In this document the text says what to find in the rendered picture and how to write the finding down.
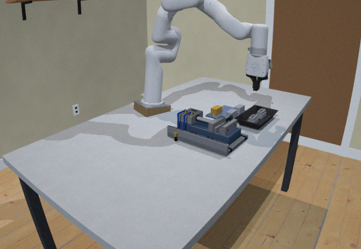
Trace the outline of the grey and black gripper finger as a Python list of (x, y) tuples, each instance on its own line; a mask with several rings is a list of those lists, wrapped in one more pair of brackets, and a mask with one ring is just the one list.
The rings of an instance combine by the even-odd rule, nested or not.
[(260, 82), (262, 80), (267, 80), (268, 79), (268, 75), (266, 74), (265, 77), (261, 78), (261, 77), (258, 77), (257, 78), (257, 82), (256, 82), (256, 85), (255, 85), (255, 91), (258, 91), (259, 90), (259, 87), (260, 87)]
[(247, 74), (246, 74), (246, 76), (251, 78), (251, 80), (252, 80), (252, 82), (253, 82), (253, 91), (255, 91), (255, 85), (256, 85), (256, 82), (257, 82), (257, 77), (251, 76), (251, 75), (247, 75)]

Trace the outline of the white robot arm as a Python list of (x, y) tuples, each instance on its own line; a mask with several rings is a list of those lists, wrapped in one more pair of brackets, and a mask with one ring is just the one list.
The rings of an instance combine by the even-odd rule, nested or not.
[(180, 29), (171, 26), (171, 22), (178, 11), (192, 7), (208, 15), (235, 39), (251, 38), (251, 46), (248, 47), (251, 54), (267, 54), (267, 25), (241, 23), (217, 0), (161, 0), (152, 31), (152, 40), (167, 45), (150, 45), (145, 50), (146, 75), (144, 93), (141, 94), (144, 98), (141, 99), (142, 104), (151, 106), (164, 104), (161, 100), (163, 69), (160, 63), (172, 63), (176, 59), (182, 37)]

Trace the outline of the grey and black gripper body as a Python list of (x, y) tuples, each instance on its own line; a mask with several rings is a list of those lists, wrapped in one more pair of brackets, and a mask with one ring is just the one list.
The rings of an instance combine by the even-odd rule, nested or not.
[(255, 77), (265, 77), (268, 74), (268, 55), (248, 54), (245, 73)]

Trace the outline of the grey long flat bar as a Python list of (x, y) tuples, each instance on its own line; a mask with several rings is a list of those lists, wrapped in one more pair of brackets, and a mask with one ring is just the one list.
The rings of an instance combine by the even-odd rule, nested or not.
[(226, 123), (228, 123), (228, 121), (227, 121), (227, 122), (225, 121), (225, 122), (221, 123), (219, 126), (215, 127), (215, 128), (214, 128), (214, 132), (215, 132), (215, 133), (218, 132), (219, 129), (221, 129), (221, 127), (222, 127), (223, 125), (225, 125)]

